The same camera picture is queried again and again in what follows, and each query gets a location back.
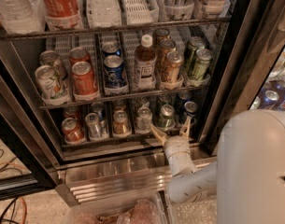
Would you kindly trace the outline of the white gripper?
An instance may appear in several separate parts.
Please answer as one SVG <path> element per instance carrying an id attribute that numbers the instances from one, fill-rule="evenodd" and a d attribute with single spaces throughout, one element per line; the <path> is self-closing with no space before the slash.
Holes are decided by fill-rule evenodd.
<path id="1" fill-rule="evenodd" d="M 188 116 L 182 125 L 179 135 L 171 136 L 167 139 L 167 134 L 158 129 L 153 124 L 150 125 L 151 131 L 157 141 L 164 146 L 165 156 L 169 161 L 175 158 L 190 161 L 191 151 L 189 141 L 186 139 L 190 135 L 191 117 Z"/>

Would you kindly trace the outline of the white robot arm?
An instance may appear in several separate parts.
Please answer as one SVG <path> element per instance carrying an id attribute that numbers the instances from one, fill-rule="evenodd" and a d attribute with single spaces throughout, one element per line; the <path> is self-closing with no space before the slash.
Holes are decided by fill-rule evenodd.
<path id="1" fill-rule="evenodd" d="M 169 137 L 151 128 L 164 148 L 173 203 L 199 201 L 217 191 L 218 224 L 285 224 L 285 113 L 247 110 L 224 125 L 217 159 L 204 168 L 192 161 L 188 126 Z"/>

